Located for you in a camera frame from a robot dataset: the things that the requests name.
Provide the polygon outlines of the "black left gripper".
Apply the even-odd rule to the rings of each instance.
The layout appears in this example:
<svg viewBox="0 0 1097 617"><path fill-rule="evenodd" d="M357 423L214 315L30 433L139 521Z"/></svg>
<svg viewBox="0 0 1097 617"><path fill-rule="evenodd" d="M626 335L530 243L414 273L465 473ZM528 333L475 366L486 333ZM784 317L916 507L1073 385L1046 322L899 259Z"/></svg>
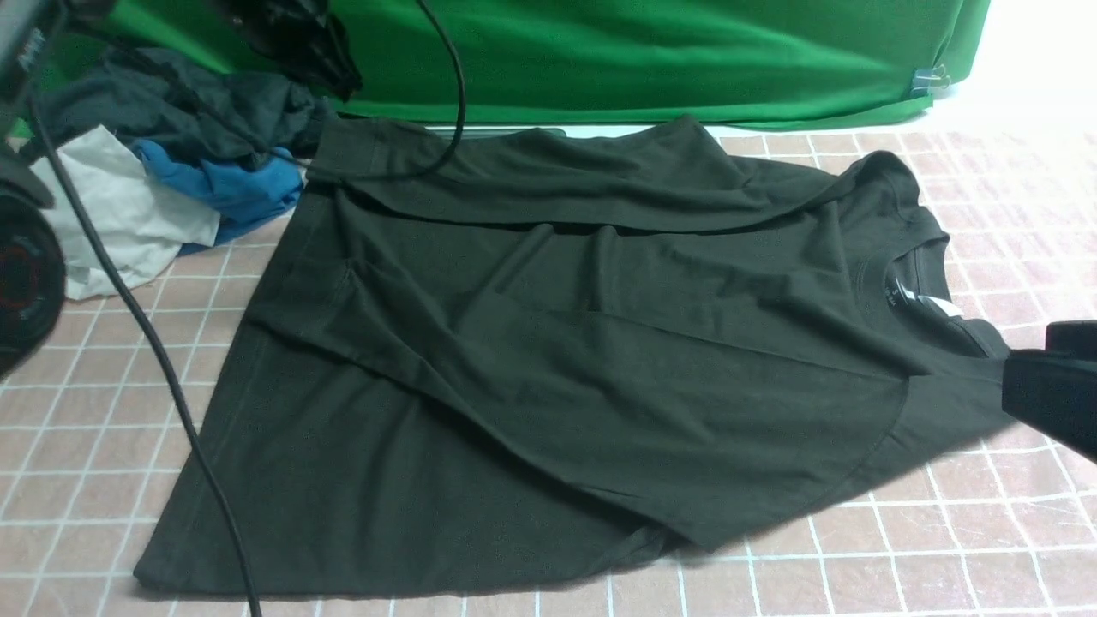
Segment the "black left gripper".
<svg viewBox="0 0 1097 617"><path fill-rule="evenodd" d="M328 1L216 1L231 31L294 81L348 101L362 87L344 24Z"/></svg>

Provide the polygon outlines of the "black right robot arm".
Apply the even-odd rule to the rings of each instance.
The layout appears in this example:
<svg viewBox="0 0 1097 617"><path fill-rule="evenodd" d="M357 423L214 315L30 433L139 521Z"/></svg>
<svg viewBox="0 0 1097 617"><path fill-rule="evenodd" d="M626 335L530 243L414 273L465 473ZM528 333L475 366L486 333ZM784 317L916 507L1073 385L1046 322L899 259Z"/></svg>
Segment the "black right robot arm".
<svg viewBox="0 0 1097 617"><path fill-rule="evenodd" d="M1045 348L1004 360L1003 411L1094 462L1096 321L1054 321L1045 335Z"/></svg>

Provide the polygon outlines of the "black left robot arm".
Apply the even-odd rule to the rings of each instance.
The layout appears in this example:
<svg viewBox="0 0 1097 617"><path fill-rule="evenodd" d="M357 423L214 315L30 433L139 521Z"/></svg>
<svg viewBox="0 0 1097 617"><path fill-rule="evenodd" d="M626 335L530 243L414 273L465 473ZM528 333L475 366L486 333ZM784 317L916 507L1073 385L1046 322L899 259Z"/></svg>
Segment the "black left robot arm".
<svg viewBox="0 0 1097 617"><path fill-rule="evenodd" d="M16 123L52 43L104 19L113 1L4 1L1 16L3 135ZM361 86L344 29L326 1L215 1L217 15L294 77L348 98ZM50 191L3 144L1 165L1 371L11 374L50 337L63 313L65 261L45 218Z"/></svg>

